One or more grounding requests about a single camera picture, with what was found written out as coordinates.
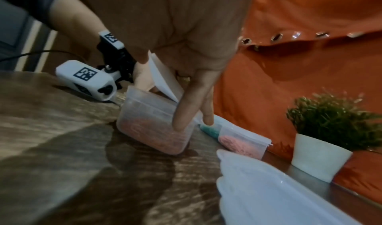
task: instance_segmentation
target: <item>flower pot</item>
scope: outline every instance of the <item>flower pot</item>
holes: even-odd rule
[[[325,182],[331,182],[353,152],[302,134],[296,135],[292,165]]]

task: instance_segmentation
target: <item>red contents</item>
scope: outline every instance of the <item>red contents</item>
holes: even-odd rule
[[[177,155],[184,150],[185,134],[174,131],[171,125],[160,120],[123,120],[119,128],[131,138],[164,153]]]
[[[232,152],[259,160],[262,158],[255,147],[242,140],[231,136],[220,136],[218,140],[225,148]]]

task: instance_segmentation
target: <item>white plastic tray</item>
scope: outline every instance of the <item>white plastic tray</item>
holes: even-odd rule
[[[220,208],[228,225],[360,224],[265,162],[225,150],[217,155],[223,174],[217,181]]]

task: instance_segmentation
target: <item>wire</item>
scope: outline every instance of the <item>wire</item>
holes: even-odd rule
[[[61,53],[71,54],[71,55],[76,56],[77,58],[79,58],[83,63],[86,63],[86,60],[82,56],[77,55],[77,54],[72,53],[72,52],[63,51],[63,50],[41,50],[41,51],[35,51],[35,52],[27,52],[27,53],[24,53],[24,54],[21,54],[21,55],[10,56],[10,57],[4,58],[4,59],[0,59],[0,62],[5,62],[5,61],[9,61],[9,60],[16,59],[16,58],[21,58],[22,56],[30,56],[30,55],[35,55],[35,54],[41,54],[41,53],[44,53],[44,52],[61,52]]]

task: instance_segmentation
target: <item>wooden table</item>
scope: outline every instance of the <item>wooden table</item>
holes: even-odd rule
[[[48,74],[0,72],[0,224],[224,224],[222,147],[196,129],[183,154],[168,156],[119,133],[118,113]],[[359,221],[382,224],[378,207],[270,153],[263,160]]]

